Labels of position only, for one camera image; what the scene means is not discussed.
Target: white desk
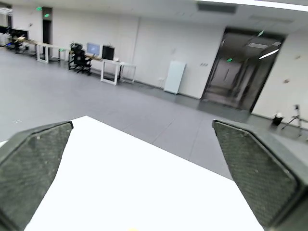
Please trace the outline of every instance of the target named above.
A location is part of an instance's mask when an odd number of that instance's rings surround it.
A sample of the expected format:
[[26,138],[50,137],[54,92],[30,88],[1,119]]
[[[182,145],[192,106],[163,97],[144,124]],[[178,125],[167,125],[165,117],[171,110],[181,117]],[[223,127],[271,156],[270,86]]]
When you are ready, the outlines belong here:
[[[136,65],[133,64],[128,64],[125,62],[116,62],[113,60],[106,60],[106,59],[102,59],[102,71],[101,71],[101,82],[105,82],[105,83],[110,83],[113,85],[117,84],[117,76],[119,71],[121,71],[121,67],[132,67],[133,68],[133,75],[132,75],[132,83],[134,83],[135,81],[135,73],[136,73]],[[114,81],[108,80],[108,79],[104,79],[104,73],[105,73],[105,64],[113,64],[115,65],[115,79]]]
[[[53,48],[53,49],[58,49],[59,51],[59,59],[61,58],[61,52],[64,51],[68,51],[70,49],[67,48],[63,48],[63,47],[59,47],[59,46],[55,46],[52,44],[47,44],[47,43],[41,43],[41,42],[37,42],[37,41],[33,41],[33,40],[26,40],[26,39],[17,39],[20,42],[23,43],[27,43],[27,44],[31,44],[31,45],[35,45],[36,47],[36,53],[37,53],[37,61],[48,64],[49,63],[49,50],[48,48]],[[45,60],[40,58],[40,48],[43,48],[45,50]]]
[[[45,60],[40,58],[40,48],[45,49]],[[70,49],[67,48],[63,48],[63,47],[59,47],[59,46],[54,46],[51,44],[47,44],[47,43],[37,43],[36,45],[37,48],[37,61],[48,64],[49,63],[49,54],[48,54],[48,48],[53,48],[53,49],[58,49],[59,51],[59,59],[61,58],[61,52],[64,51],[69,51]]]
[[90,117],[73,124],[26,231],[263,231],[232,180]]

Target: door frame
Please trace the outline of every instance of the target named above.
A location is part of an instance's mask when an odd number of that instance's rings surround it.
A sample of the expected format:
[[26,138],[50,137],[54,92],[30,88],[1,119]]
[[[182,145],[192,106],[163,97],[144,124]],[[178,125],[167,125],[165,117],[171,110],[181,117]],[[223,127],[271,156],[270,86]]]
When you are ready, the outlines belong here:
[[[245,29],[240,29],[240,28],[234,28],[234,27],[226,27],[225,31],[224,31],[224,34],[222,36],[222,39],[221,41],[224,40],[224,36],[228,33],[234,33],[234,34],[241,34],[241,35],[251,35],[251,36],[256,36],[259,31],[255,31],[255,30],[245,30]],[[285,38],[286,38],[286,35],[283,35],[283,34],[274,34],[274,33],[268,33],[268,32],[264,32],[262,34],[262,37],[265,37],[265,38],[268,38],[268,39],[276,39],[276,40],[280,40],[281,41],[281,45],[283,45],[284,41],[285,41]],[[218,65],[218,62],[220,60],[220,47],[217,51],[217,54],[216,54],[216,57],[215,57],[215,60],[213,62],[213,65],[212,65],[212,68],[211,68],[211,71],[210,71],[210,74],[207,78],[207,82],[206,82],[206,85],[205,85],[205,88],[204,88],[204,91],[202,93],[202,97],[200,100],[204,100],[205,99],[205,94],[206,94],[206,91],[211,83],[211,79],[212,77],[214,76],[215,72],[216,72],[216,69],[217,69],[217,65]],[[265,77],[260,89],[259,89],[259,92],[258,94],[256,95],[256,98],[254,99],[254,102],[249,110],[249,112],[252,112],[256,103],[257,103],[257,100],[259,99],[259,96],[264,88],[264,85],[270,75],[270,72],[274,66],[275,62],[273,62],[272,66],[270,67],[268,73],[267,73],[267,76]]]

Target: ceiling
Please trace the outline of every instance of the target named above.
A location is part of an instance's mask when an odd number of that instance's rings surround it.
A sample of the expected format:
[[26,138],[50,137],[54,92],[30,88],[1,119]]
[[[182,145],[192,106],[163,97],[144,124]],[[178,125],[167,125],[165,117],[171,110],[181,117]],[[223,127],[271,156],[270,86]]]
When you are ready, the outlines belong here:
[[[183,22],[289,34],[308,30],[308,12],[238,5],[236,14],[199,12],[193,0],[4,0],[8,4],[124,13]],[[272,0],[308,5],[306,0]]]
[[248,58],[258,60],[262,55],[278,49],[280,46],[277,42],[281,42],[281,40],[228,33],[224,35],[219,53],[223,58],[231,57],[239,62]]

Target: tripod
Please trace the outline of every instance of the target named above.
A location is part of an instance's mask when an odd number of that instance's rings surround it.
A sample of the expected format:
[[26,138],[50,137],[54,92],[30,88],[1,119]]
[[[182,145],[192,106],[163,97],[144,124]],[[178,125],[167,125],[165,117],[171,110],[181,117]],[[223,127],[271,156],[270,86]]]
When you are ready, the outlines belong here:
[[294,120],[298,119],[298,128],[299,128],[299,135],[302,135],[302,122],[308,123],[308,120],[302,119],[300,117],[300,109],[299,109],[299,105],[295,105],[295,110],[297,111],[297,115],[292,116],[293,119],[291,119],[291,121],[289,123],[287,123],[282,129],[285,129],[286,126],[289,126]]

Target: gray tile floor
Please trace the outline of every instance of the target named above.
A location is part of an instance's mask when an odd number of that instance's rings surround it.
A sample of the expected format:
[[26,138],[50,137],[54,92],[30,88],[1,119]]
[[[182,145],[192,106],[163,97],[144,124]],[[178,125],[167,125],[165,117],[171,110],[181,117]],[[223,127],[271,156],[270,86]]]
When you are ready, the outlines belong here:
[[294,128],[281,133],[270,121],[247,112],[138,83],[112,86],[66,66],[0,49],[0,141],[24,129],[85,115],[227,178],[231,176],[211,127],[213,119],[264,127],[299,156],[307,152]]

